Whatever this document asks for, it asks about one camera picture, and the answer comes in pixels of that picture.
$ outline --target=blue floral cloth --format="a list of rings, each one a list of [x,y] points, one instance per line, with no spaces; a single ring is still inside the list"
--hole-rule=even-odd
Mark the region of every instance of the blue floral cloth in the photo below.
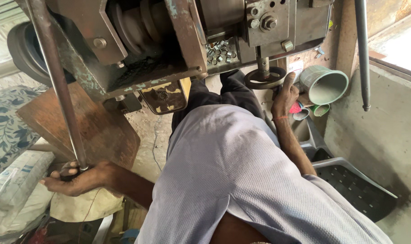
[[[0,90],[0,173],[40,138],[16,115],[19,108],[39,95],[27,86]]]

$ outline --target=man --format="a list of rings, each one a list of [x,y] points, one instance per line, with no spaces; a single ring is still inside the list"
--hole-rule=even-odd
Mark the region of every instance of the man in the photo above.
[[[175,113],[165,168],[153,184],[102,161],[71,182],[67,164],[41,183],[78,196],[97,187],[149,210],[137,243],[391,243],[367,217],[316,176],[294,136],[288,111],[298,98],[287,75],[262,119],[243,73],[221,75],[221,95],[193,81],[186,110]]]

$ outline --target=brown wooden board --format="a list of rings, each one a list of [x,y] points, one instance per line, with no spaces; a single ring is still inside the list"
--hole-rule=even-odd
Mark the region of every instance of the brown wooden board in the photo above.
[[[93,165],[106,159],[131,170],[140,138],[124,115],[94,103],[77,82],[69,84],[68,89],[87,163]],[[76,158],[53,88],[21,107],[17,115],[69,160]]]

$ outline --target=sticker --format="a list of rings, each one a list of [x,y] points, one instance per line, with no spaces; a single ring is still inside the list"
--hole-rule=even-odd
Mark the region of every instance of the sticker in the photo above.
[[[304,69],[304,61],[303,60],[299,60],[297,62],[291,63],[288,65],[288,72],[294,72],[296,73],[295,76],[295,81],[294,82],[298,82],[299,81],[299,76],[300,73],[302,73]]]

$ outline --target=wall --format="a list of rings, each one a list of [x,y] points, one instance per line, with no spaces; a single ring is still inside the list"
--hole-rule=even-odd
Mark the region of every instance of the wall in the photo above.
[[[377,225],[411,244],[411,83],[370,66],[371,110],[364,112],[359,70],[350,95],[332,104],[325,141],[336,157],[396,195],[399,206]]]

